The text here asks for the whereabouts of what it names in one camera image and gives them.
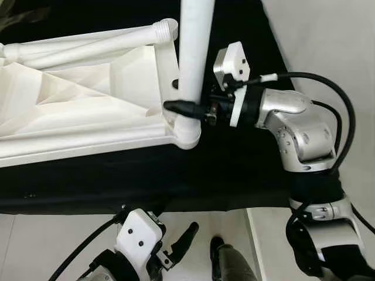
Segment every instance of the white pipe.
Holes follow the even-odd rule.
[[[75,41],[65,41],[65,42],[46,42],[43,44],[33,44],[33,43],[12,43],[4,46],[3,53],[4,56],[9,59],[13,57],[20,57],[28,54],[39,54],[47,52],[57,52],[61,50],[66,50],[88,43],[95,42],[95,40],[75,40]]]
[[[200,102],[215,0],[182,0],[180,20],[179,98]],[[200,121],[178,115],[174,127],[182,148],[194,147]]]
[[[174,19],[163,19],[147,28],[49,54],[38,59],[27,60],[23,64],[31,68],[42,69],[121,49],[166,43],[174,40],[178,32],[177,27],[178,23]]]

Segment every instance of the white floor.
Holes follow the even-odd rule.
[[[0,281],[48,280],[68,254],[110,215],[0,215]],[[165,273],[164,280],[209,281],[209,245],[220,234],[255,268],[248,220],[244,210],[227,213],[166,213],[167,240],[175,242],[192,221],[200,229],[180,264]],[[59,280],[74,281],[104,249],[112,249],[117,234],[113,226],[100,235],[66,269]]]

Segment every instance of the gray trousers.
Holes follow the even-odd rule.
[[[222,281],[257,281],[243,255],[231,245],[218,248]]]

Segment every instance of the white wall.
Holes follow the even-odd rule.
[[[351,98],[357,116],[353,146],[342,165],[343,188],[353,204],[375,225],[375,1],[263,0],[289,71],[308,71],[337,82]],[[297,90],[346,111],[334,92],[308,80],[295,80]],[[346,137],[343,128],[343,140]],[[267,280],[301,279],[285,239],[288,211],[251,211],[254,232],[263,240],[260,254]],[[375,236],[360,224],[367,260],[375,267]]]

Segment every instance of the white plastic structure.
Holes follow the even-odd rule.
[[[179,49],[179,99],[200,102],[209,46],[214,0],[182,0]],[[174,133],[185,148],[200,138],[200,121],[177,116]]]
[[[4,46],[5,53],[18,51],[1,59],[0,167],[168,143],[194,147],[199,134],[181,138],[174,128],[176,114],[162,108],[164,101],[179,98],[172,81],[184,78],[173,42],[176,29],[169,25],[174,21],[161,22],[173,27],[168,42],[111,49],[42,70],[24,66],[22,58],[124,38],[150,26]],[[199,99],[189,89],[184,95]]]
[[[218,66],[215,62],[214,73],[216,74],[219,72],[221,77],[224,77],[225,74],[231,74],[236,81],[247,81],[250,76],[250,66],[248,65],[242,43],[231,43],[228,45],[228,48],[223,49],[223,52],[225,52],[225,55]],[[230,118],[231,127],[237,127],[246,95],[246,89],[247,86],[245,85],[234,92],[236,99],[234,100],[232,115]]]
[[[25,60],[23,65],[35,69],[43,69],[46,67],[58,66],[60,64],[72,61],[86,59],[88,57],[98,56],[105,53],[111,53],[122,49],[134,48],[148,44],[161,44],[176,39],[178,33],[178,23],[174,19],[164,19],[155,22],[153,25],[138,29],[133,32],[121,34],[111,38],[98,40],[83,44],[81,46],[71,47],[69,49],[60,50],[59,52],[47,54],[31,60]],[[22,53],[23,48],[30,46],[12,46],[14,49]],[[9,47],[5,48],[5,55],[11,53]]]
[[[150,280],[146,264],[162,237],[161,229],[142,209],[131,211],[122,225],[115,250],[128,259],[140,281]]]

